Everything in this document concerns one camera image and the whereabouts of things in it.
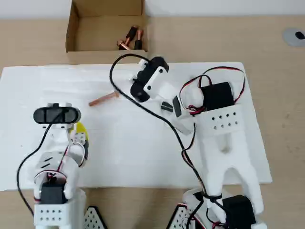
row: yellow component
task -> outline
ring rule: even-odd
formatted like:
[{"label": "yellow component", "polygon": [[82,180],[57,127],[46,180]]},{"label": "yellow component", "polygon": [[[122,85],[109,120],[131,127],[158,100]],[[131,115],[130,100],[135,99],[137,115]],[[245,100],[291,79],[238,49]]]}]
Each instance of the yellow component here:
[{"label": "yellow component", "polygon": [[76,132],[77,133],[85,133],[86,134],[86,141],[89,142],[89,137],[88,137],[87,130],[86,130],[85,126],[81,122],[78,122],[76,124]]}]

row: white foam board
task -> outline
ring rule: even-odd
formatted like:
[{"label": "white foam board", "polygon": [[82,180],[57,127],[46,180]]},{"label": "white foam board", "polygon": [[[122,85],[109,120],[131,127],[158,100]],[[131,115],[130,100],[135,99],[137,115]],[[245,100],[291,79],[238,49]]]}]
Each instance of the white foam board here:
[{"label": "white foam board", "polygon": [[[225,65],[244,70],[241,63],[171,63],[174,85],[182,84],[206,69]],[[89,134],[89,161],[80,171],[81,187],[195,187],[192,170],[183,162],[181,150],[173,132],[164,123],[120,97],[96,107],[88,102],[112,91],[109,64],[49,65],[4,68],[0,79],[0,154],[5,174],[0,190],[16,189],[16,171],[21,160],[38,146],[44,130],[33,120],[33,112],[47,102],[69,102],[80,109],[81,122]],[[129,77],[137,72],[136,64],[116,67],[114,81],[129,91]],[[210,73],[213,83],[233,82],[238,91],[242,75],[236,71]],[[242,104],[247,143],[252,163],[261,183],[272,181],[261,132],[248,82],[239,101]],[[144,105],[160,113],[161,100],[149,100]],[[191,136],[181,135],[185,145]],[[41,151],[33,156],[21,171],[21,187],[31,188],[29,170]],[[198,145],[189,155],[202,170]],[[238,184],[230,171],[225,184]]]}]

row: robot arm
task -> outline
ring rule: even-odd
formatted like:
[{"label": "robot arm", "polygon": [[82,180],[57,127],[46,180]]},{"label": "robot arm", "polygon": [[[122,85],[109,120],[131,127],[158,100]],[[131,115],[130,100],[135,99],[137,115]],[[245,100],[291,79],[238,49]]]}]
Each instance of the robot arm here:
[{"label": "robot arm", "polygon": [[[215,204],[215,201],[232,214],[237,211],[236,205],[234,205],[237,202],[242,202],[242,205],[238,206],[239,210],[240,207],[244,208],[244,211],[249,211],[250,215],[262,213],[264,205],[261,190],[249,157],[242,110],[237,104],[244,90],[245,79],[239,95],[238,92],[232,90],[230,82],[212,84],[210,78],[209,86],[201,87],[190,84],[182,93],[179,93],[179,90],[169,82],[167,77],[169,67],[163,58],[155,57],[149,64],[142,60],[140,66],[143,70],[133,78],[132,96],[138,102],[145,102],[149,98],[157,96],[167,101],[171,99],[173,113],[170,121],[183,134],[189,134],[192,131],[185,125],[187,121],[191,120],[196,124],[196,140],[199,143],[205,168],[203,177],[205,187],[203,189],[206,190],[204,199],[207,207],[213,211],[219,221],[235,226],[239,225],[239,220],[235,217],[235,222],[228,222],[232,221],[232,217]],[[226,69],[239,70],[231,67],[226,67]],[[228,169],[232,168],[242,180],[246,197],[241,198],[239,195],[223,201],[220,196],[224,175]],[[211,201],[209,197],[218,198]],[[250,225],[256,225],[254,223],[255,220],[249,222]]]},{"label": "robot arm", "polygon": [[78,123],[81,114],[71,104],[49,104],[39,108],[34,113],[34,120],[46,128],[60,112],[65,115],[49,130],[45,152],[34,171],[34,197],[40,203],[50,204],[52,198],[48,199],[49,190],[58,191],[58,196],[63,197],[58,201],[62,203],[72,199],[77,188],[79,168],[84,166],[88,157],[88,138]]}]

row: open cardboard box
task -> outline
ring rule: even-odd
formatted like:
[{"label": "open cardboard box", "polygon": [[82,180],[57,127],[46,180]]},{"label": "open cardboard box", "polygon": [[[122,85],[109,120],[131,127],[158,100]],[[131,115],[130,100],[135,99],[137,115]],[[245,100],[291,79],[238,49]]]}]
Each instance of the open cardboard box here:
[{"label": "open cardboard box", "polygon": [[[67,55],[72,62],[83,64],[112,63],[129,52],[147,56],[146,21],[143,0],[72,0]],[[117,41],[125,40],[133,25],[144,31],[144,50],[119,51]],[[133,49],[134,41],[129,46]],[[122,60],[138,61],[136,58]]]}]

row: table surface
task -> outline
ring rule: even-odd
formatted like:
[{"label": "table surface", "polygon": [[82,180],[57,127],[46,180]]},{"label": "table surface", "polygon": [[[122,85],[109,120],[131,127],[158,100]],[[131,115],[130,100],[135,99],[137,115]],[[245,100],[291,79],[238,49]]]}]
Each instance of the table surface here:
[{"label": "table surface", "polygon": [[[0,21],[0,69],[70,63],[64,44],[66,20]],[[150,55],[168,62],[239,61],[245,66],[274,182],[262,185],[262,216],[273,229],[300,228],[305,214],[305,47],[289,47],[286,27],[305,30],[305,16],[151,18]],[[228,187],[238,192],[240,187]],[[87,189],[110,229],[160,228],[182,198],[181,189]],[[32,228],[16,191],[0,192],[0,221]]]}]

